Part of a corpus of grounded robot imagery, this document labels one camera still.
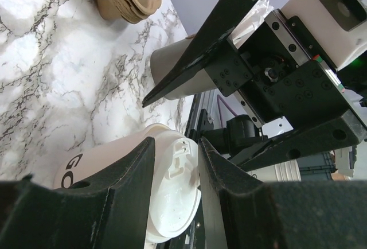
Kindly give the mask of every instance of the gray marble vein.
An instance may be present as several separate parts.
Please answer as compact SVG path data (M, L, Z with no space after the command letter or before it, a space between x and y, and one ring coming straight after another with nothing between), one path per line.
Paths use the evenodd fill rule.
M141 102L151 53L185 36L170 0L137 25L94 0L0 0L0 179L51 187L72 154L152 123L183 132L192 97Z

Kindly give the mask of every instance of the gray cylinder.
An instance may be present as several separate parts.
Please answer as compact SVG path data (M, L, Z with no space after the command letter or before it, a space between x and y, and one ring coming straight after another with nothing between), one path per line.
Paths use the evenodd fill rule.
M157 85L176 65L192 39L193 36L187 37L152 53L150 57L150 69L155 85ZM194 78L188 80L186 83L167 94L165 98L174 100L213 90L215 88L216 86L209 75L204 69L202 69L194 76Z

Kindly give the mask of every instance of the white container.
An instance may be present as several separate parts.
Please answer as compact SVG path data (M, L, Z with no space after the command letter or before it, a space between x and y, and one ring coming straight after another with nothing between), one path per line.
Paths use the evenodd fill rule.
M262 182L301 181L297 160L247 172Z
M201 192L197 144L162 124L87 150L65 162L53 187L68 188L126 156L146 137L155 138L155 165L151 188L146 242L174 238L192 222Z
M157 85L176 65L192 39L192 36L187 37L181 41L175 42L174 44L157 49L152 53L150 57L150 69L155 85ZM168 93L165 98L174 100L213 90L215 88L216 85L213 83L207 72L202 69L196 73L192 79Z

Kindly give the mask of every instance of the marble countertop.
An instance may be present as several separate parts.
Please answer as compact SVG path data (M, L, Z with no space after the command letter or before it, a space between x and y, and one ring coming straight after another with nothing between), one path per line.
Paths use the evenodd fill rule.
M183 132L192 97L141 101L151 53L185 36L170 0L137 25L94 0L0 0L0 180L52 187L72 154L152 123Z

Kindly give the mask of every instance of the white marble surface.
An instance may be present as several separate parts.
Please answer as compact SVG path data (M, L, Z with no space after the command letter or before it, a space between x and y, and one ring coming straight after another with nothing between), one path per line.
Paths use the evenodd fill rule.
M0 179L51 187L70 155L152 123L184 131L192 97L161 99L153 50L186 36L170 0L148 20L105 21L94 0L0 0Z

